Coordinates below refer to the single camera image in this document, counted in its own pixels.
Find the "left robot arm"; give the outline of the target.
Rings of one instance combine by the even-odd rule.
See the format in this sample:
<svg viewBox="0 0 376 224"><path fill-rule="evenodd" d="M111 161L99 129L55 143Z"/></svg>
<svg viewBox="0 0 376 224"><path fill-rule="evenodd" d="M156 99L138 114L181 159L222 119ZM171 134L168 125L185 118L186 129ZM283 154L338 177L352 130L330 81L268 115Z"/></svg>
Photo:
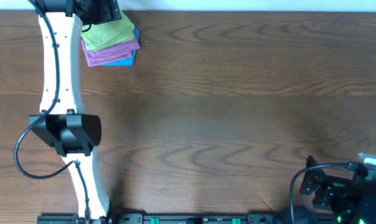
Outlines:
<svg viewBox="0 0 376 224"><path fill-rule="evenodd" d="M99 116L86 114L80 90L80 38L91 26L121 19L116 1L31 1L44 45L44 91L27 131L55 149L78 199L73 215L40 215L38 223L116 223L98 162Z"/></svg>

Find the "light green cloth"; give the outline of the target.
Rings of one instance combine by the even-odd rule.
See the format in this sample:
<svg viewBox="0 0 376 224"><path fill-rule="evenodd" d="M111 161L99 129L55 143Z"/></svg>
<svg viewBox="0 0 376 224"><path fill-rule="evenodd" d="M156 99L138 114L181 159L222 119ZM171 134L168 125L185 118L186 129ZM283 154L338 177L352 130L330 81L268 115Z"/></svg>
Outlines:
<svg viewBox="0 0 376 224"><path fill-rule="evenodd" d="M82 32L81 37L88 50L99 51L134 38L135 25L122 12L122 18L104 24L92 25L90 30Z"/></svg>

